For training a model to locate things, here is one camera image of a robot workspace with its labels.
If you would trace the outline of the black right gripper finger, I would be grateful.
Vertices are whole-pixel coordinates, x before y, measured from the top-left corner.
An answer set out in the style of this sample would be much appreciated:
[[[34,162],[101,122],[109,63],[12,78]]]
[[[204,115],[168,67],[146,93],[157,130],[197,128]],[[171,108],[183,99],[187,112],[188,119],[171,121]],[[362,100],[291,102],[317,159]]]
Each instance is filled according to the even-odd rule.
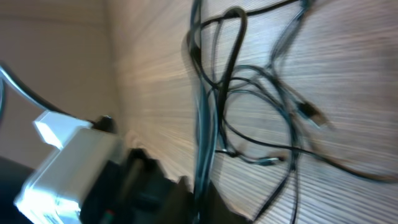
[[[194,214],[193,193],[188,178],[181,177],[161,208],[161,224],[248,224],[249,220],[230,210],[213,184],[199,215]]]

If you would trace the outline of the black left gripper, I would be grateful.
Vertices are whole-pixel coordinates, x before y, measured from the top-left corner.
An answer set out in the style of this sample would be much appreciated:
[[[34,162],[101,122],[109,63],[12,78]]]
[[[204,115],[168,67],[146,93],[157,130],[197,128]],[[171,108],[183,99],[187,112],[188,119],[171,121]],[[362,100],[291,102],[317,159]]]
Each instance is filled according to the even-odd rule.
[[[158,160],[132,149],[121,164],[107,161],[80,212],[82,223],[192,223],[188,178],[166,178]]]

